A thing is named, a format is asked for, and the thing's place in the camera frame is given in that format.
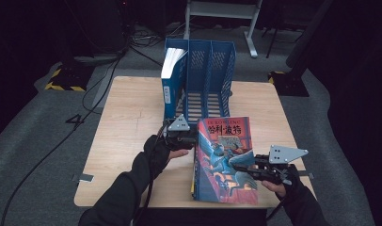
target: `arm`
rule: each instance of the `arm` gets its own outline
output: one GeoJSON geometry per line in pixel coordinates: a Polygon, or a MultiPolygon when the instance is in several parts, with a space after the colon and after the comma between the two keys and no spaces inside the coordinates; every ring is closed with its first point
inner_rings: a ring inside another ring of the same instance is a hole
{"type": "Polygon", "coordinates": [[[151,136],[133,162],[132,170],[121,173],[95,205],[79,220],[79,225],[128,226],[141,202],[141,195],[150,183],[150,170],[155,179],[171,158],[188,154],[187,150],[171,152],[165,142],[151,136]]]}
{"type": "Polygon", "coordinates": [[[95,205],[81,216],[79,225],[130,225],[149,182],[148,158],[139,153],[132,170],[117,177],[95,205]]]}
{"type": "Polygon", "coordinates": [[[277,197],[283,200],[285,212],[293,225],[329,225],[324,218],[320,204],[314,198],[311,191],[303,185],[294,165],[290,166],[292,172],[292,185],[275,185],[263,181],[262,185],[276,192],[277,197]]]}

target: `cable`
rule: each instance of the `cable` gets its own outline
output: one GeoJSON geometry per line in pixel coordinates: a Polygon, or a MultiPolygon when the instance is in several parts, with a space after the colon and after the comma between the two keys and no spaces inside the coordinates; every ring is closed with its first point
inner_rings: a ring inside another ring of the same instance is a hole
{"type": "MultiPolygon", "coordinates": [[[[164,124],[161,126],[161,128],[159,129],[158,133],[157,133],[157,138],[155,140],[155,143],[153,145],[153,150],[155,150],[155,147],[156,147],[156,144],[158,142],[158,139],[159,137],[162,136],[162,133],[165,129],[165,127],[169,124],[168,121],[164,121],[164,124]]],[[[144,202],[144,205],[142,208],[140,208],[137,213],[135,213],[135,220],[134,220],[134,226],[137,226],[137,223],[138,221],[141,219],[141,216],[144,214],[144,211],[148,208],[148,205],[150,203],[150,199],[151,199],[151,194],[152,194],[152,188],[153,188],[153,175],[155,174],[154,172],[154,163],[153,163],[153,159],[154,159],[154,154],[155,152],[152,152],[151,153],[151,156],[150,156],[150,159],[149,159],[149,163],[150,163],[150,184],[148,185],[148,193],[147,193],[147,198],[144,202]]]]}
{"type": "Polygon", "coordinates": [[[156,63],[157,65],[159,65],[159,66],[161,66],[161,67],[163,67],[163,64],[162,64],[162,63],[160,63],[160,62],[158,62],[158,61],[152,59],[152,58],[149,57],[149,56],[144,55],[143,53],[141,53],[141,52],[139,52],[138,50],[136,50],[133,46],[130,46],[130,48],[131,48],[133,51],[135,51],[136,53],[138,53],[138,54],[140,54],[140,55],[142,55],[142,56],[144,56],[144,57],[150,59],[152,62],[156,63]]]}
{"type": "Polygon", "coordinates": [[[106,59],[93,59],[93,60],[83,60],[83,59],[78,59],[78,58],[75,58],[74,60],[76,60],[77,62],[81,63],[83,66],[101,66],[101,65],[104,65],[104,64],[108,64],[108,63],[114,63],[115,61],[117,61],[119,58],[123,57],[124,53],[123,54],[119,54],[119,55],[116,55],[115,57],[112,57],[112,58],[106,58],[106,59]]]}
{"type": "Polygon", "coordinates": [[[134,33],[131,45],[136,47],[152,47],[163,39],[157,35],[150,35],[146,30],[138,30],[134,33]],[[139,43],[139,40],[148,40],[147,43],[139,43]]]}
{"type": "Polygon", "coordinates": [[[85,95],[83,96],[83,99],[82,99],[82,106],[83,106],[83,108],[85,109],[85,110],[87,110],[87,111],[91,111],[92,113],[95,113],[95,114],[97,114],[97,115],[101,115],[102,113],[100,113],[100,112],[95,112],[93,109],[88,109],[86,106],[85,106],[85,99],[86,99],[86,96],[88,95],[88,93],[92,90],[92,89],[94,89],[101,81],[103,81],[103,79],[105,79],[105,77],[106,77],[106,75],[107,75],[107,73],[108,73],[108,70],[109,70],[109,68],[112,66],[114,64],[114,62],[112,62],[109,66],[108,66],[108,68],[106,69],[106,71],[105,71],[105,74],[103,75],[103,77],[100,79],[100,80],[98,80],[95,84],[94,84],[94,86],[92,86],[86,93],[85,93],[85,95]]]}
{"type": "MultiPolygon", "coordinates": [[[[191,17],[190,18],[190,20],[189,20],[189,23],[191,23],[191,21],[192,20],[194,20],[195,18],[196,18],[197,16],[193,16],[193,17],[191,17]]],[[[182,26],[184,26],[185,25],[185,23],[182,23],[182,24],[180,24],[176,29],[174,29],[173,31],[171,31],[169,34],[167,34],[167,37],[177,37],[177,36],[179,36],[179,35],[183,35],[184,33],[185,33],[185,31],[182,33],[182,34],[177,34],[177,35],[174,35],[174,33],[177,31],[177,30],[179,30],[182,26]]]]}
{"type": "Polygon", "coordinates": [[[266,221],[270,220],[278,211],[279,209],[282,207],[282,205],[284,204],[284,200],[285,200],[286,197],[284,197],[284,199],[282,199],[279,204],[276,206],[276,208],[270,213],[270,215],[266,218],[266,221]]]}
{"type": "Polygon", "coordinates": [[[59,143],[57,145],[55,145],[55,147],[48,153],[46,154],[26,175],[25,177],[22,179],[22,181],[15,187],[14,191],[12,192],[11,196],[9,197],[8,201],[7,201],[7,204],[6,204],[6,207],[4,209],[4,212],[3,212],[3,216],[1,217],[1,223],[0,223],[0,226],[4,226],[5,224],[5,220],[6,220],[6,217],[7,217],[7,213],[8,213],[8,209],[9,209],[9,206],[15,196],[15,194],[18,192],[19,188],[24,184],[24,182],[26,181],[26,179],[36,170],[36,168],[44,162],[44,160],[50,156],[62,143],[64,143],[72,134],[73,132],[81,125],[83,124],[83,122],[85,121],[86,118],[88,118],[88,116],[92,113],[92,111],[97,107],[97,105],[103,100],[103,97],[104,95],[107,93],[108,91],[108,88],[111,84],[111,81],[113,79],[113,75],[114,75],[114,71],[116,69],[116,67],[118,66],[119,62],[120,62],[121,58],[118,59],[118,61],[116,62],[113,70],[112,70],[112,73],[111,73],[111,77],[109,79],[109,82],[108,82],[108,85],[103,93],[103,96],[100,98],[100,100],[97,102],[97,104],[95,106],[93,106],[93,108],[86,114],[86,116],[80,120],[80,123],[77,123],[74,128],[61,140],[59,141],[59,143]]]}

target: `hardcover book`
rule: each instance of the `hardcover book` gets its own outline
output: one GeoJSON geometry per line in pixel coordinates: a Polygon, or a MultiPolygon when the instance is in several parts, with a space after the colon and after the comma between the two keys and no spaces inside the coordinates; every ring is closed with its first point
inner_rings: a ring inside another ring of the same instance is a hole
{"type": "Polygon", "coordinates": [[[173,119],[177,114],[184,96],[187,52],[179,48],[167,48],[161,72],[165,101],[165,119],[173,119]]]}
{"type": "Polygon", "coordinates": [[[249,117],[200,119],[191,191],[204,202],[258,203],[257,182],[232,164],[254,165],[249,117]]]}

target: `harry potter book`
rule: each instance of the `harry potter book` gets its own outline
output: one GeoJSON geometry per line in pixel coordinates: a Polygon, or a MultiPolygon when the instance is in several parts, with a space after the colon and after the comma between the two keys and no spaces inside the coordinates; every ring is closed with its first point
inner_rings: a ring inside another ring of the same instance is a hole
{"type": "Polygon", "coordinates": [[[257,204],[257,182],[233,164],[254,165],[249,117],[200,119],[194,200],[257,204]]]}

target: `book title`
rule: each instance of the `book title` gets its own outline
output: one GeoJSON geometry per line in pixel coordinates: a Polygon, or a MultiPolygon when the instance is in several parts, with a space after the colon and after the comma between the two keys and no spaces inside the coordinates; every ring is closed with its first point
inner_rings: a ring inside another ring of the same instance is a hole
{"type": "Polygon", "coordinates": [[[219,135],[241,135],[241,121],[207,121],[209,134],[219,135]]]}

